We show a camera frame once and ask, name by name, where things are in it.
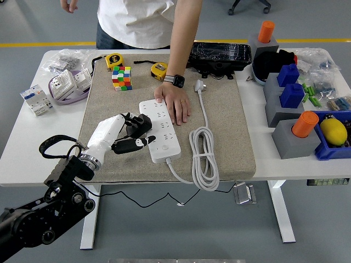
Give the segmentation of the person's left hand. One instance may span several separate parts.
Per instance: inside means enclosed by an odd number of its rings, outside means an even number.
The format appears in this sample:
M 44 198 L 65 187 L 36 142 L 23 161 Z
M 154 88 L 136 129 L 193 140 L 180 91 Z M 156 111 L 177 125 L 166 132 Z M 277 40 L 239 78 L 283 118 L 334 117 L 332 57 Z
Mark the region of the person's left hand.
M 154 97 L 158 103 L 165 101 L 173 124 L 180 126 L 188 121 L 188 117 L 191 115 L 191 104 L 183 88 L 173 86 L 169 82 L 163 82 L 155 89 Z

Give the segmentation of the person's right hand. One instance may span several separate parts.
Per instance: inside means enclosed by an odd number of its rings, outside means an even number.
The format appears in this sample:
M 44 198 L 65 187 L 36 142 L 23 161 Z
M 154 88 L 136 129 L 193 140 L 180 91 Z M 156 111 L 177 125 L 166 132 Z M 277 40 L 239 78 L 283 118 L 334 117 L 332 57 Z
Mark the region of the person's right hand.
M 66 12 L 73 14 L 78 9 L 78 0 L 60 0 L 60 5 Z

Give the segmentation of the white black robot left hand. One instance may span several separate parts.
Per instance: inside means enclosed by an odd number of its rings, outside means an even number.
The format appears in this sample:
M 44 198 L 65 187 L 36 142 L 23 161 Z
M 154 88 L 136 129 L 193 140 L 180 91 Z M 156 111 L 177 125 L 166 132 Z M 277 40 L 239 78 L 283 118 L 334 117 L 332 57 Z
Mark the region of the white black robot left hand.
M 134 152 L 156 140 L 156 136 L 142 137 L 152 128 L 151 119 L 140 114 L 119 114 L 101 121 L 90 140 L 84 154 L 101 159 L 107 151 L 116 154 Z

